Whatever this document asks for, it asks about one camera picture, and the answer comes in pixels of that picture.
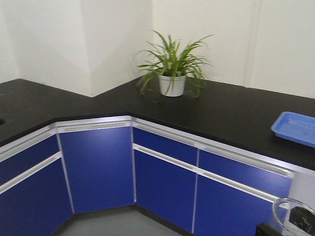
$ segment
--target aluminum trim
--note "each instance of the aluminum trim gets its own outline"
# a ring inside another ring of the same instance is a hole
[[[156,152],[154,150],[151,150],[149,148],[140,146],[138,144],[133,144],[133,148],[135,150],[137,150],[137,151],[142,152],[142,153],[145,153],[145,154],[148,154],[150,156],[156,157],[158,159],[164,160],[166,162],[169,162],[171,164],[174,164],[174,165],[179,166],[181,168],[184,168],[186,170],[192,171],[192,172],[194,172],[194,173],[196,173],[198,175],[201,175],[201,176],[204,176],[206,178],[212,179],[212,180],[214,180],[216,182],[222,183],[222,184],[227,185],[229,187],[232,187],[234,189],[237,189],[237,190],[240,190],[242,192],[248,193],[250,195],[256,196],[258,198],[264,199],[264,200],[269,201],[271,203],[273,203],[273,201],[275,201],[276,199],[279,198],[279,197],[277,197],[275,195],[272,195],[270,193],[266,193],[266,192],[264,192],[262,190],[259,190],[259,189],[250,187],[248,185],[239,183],[237,181],[234,181],[234,180],[222,177],[220,175],[217,175],[217,174],[214,174],[212,172],[206,171],[206,170],[201,169],[199,167],[195,167],[195,166],[193,166],[191,164],[188,164],[186,162],[177,160],[177,159],[175,159],[173,157],[170,157],[170,156],[167,156],[165,154]]]
[[[197,166],[199,166],[199,154],[200,150],[197,151]],[[196,179],[195,179],[195,193],[193,197],[193,213],[192,213],[192,224],[191,224],[191,232],[194,233],[195,231],[195,222],[196,222],[196,208],[197,208],[197,193],[198,193],[198,172],[196,172]]]
[[[0,153],[0,162],[40,143],[41,141],[50,138],[51,136],[55,135],[55,129],[48,130],[44,133],[37,134],[36,136],[32,136],[31,138],[17,144],[16,146],[7,146],[8,149],[3,149],[2,153]]]
[[[57,127],[58,133],[69,133],[85,130],[96,130],[96,129],[106,129],[106,128],[117,128],[117,127],[130,127],[130,121],[111,121],[104,123],[91,123],[91,124],[75,124],[67,126]]]
[[[106,123],[115,121],[131,121],[131,116],[116,116],[116,117],[102,117],[102,118],[91,118],[91,119],[75,119],[68,121],[55,122],[56,127],[68,126],[68,125],[84,125],[84,124],[96,124]]]
[[[137,202],[137,182],[136,182],[136,165],[135,165],[135,158],[134,158],[134,149],[133,149],[133,129],[130,127],[131,132],[131,152],[132,152],[132,180],[133,180],[133,201]]]
[[[62,155],[61,161],[62,161],[62,165],[63,165],[63,174],[64,174],[64,179],[65,179],[65,184],[67,186],[67,191],[68,191],[68,196],[69,196],[69,200],[70,200],[71,210],[72,210],[72,213],[74,214],[75,211],[74,211],[73,198],[72,198],[72,193],[71,193],[71,188],[70,188],[67,168],[66,168],[65,160],[64,160],[64,156],[63,156],[63,147],[61,145],[59,134],[57,134],[57,142],[58,142],[59,150],[60,150],[61,155]]]
[[[10,188],[14,187],[18,183],[24,181],[28,177],[34,175],[38,171],[44,169],[46,166],[50,165],[51,163],[55,162],[56,160],[60,159],[62,156],[61,152],[57,152],[54,155],[48,157],[47,159],[43,160],[42,162],[38,163],[37,165],[29,168],[28,170],[24,171],[23,173],[19,174],[18,176],[14,177],[13,179],[9,180],[8,182],[4,183],[0,186],[0,194],[4,193],[5,191],[9,190]]]
[[[266,171],[271,171],[282,176],[294,178],[294,169],[288,168],[290,164],[275,160],[270,157],[265,157],[257,153],[218,143],[216,141],[204,139],[199,136],[195,136],[162,125],[154,124],[149,121],[143,121],[137,118],[132,121],[131,125],[133,127],[154,134],[158,134],[166,138],[170,138],[174,141],[178,141],[193,146],[195,148],[223,156],[225,158],[229,158],[250,166],[264,169]]]

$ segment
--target white wall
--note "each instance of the white wall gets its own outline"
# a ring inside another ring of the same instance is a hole
[[[210,80],[315,98],[314,11],[313,0],[153,0],[153,28],[215,34],[198,52]]]
[[[315,1],[263,0],[249,86],[315,98]]]
[[[215,34],[196,51],[214,65],[204,67],[210,80],[315,98],[313,0],[1,0],[0,6],[0,82],[20,77],[95,96],[139,76],[144,55],[134,55],[146,40],[157,42],[155,29],[184,43]]]
[[[19,73],[0,6],[0,83],[17,78],[19,78]]]
[[[90,95],[89,67],[77,0],[3,0],[21,78]]]
[[[135,54],[152,38],[151,1],[3,0],[2,7],[21,78],[95,96],[139,76]]]
[[[299,200],[315,209],[315,177],[302,173],[295,173],[289,197]]]
[[[91,96],[135,79],[146,40],[152,39],[149,0],[81,0]]]

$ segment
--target blue drawer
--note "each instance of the blue drawer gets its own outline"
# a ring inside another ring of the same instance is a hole
[[[0,162],[0,185],[23,173],[59,151],[56,136],[49,137],[34,146]]]
[[[133,142],[162,154],[197,164],[197,148],[141,129],[133,129]]]
[[[199,167],[278,197],[287,197],[292,183],[291,178],[202,150]]]

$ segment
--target blue cabinet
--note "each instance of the blue cabinet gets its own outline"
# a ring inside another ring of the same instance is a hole
[[[72,215],[58,159],[0,195],[2,236],[48,236]]]
[[[131,128],[60,134],[75,213],[134,204]]]
[[[197,164],[197,148],[141,129],[133,129],[133,142],[192,165]]]
[[[134,152],[137,204],[191,232],[196,174]]]
[[[292,179],[286,176],[202,150],[199,167],[278,197],[287,197],[292,184]]]
[[[272,203],[214,180],[198,176],[194,234],[253,236],[268,222]]]
[[[57,138],[52,136],[0,162],[0,185],[59,151]]]

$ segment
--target gray floor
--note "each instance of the gray floor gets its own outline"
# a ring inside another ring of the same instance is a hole
[[[78,214],[51,236],[180,236],[131,207]]]

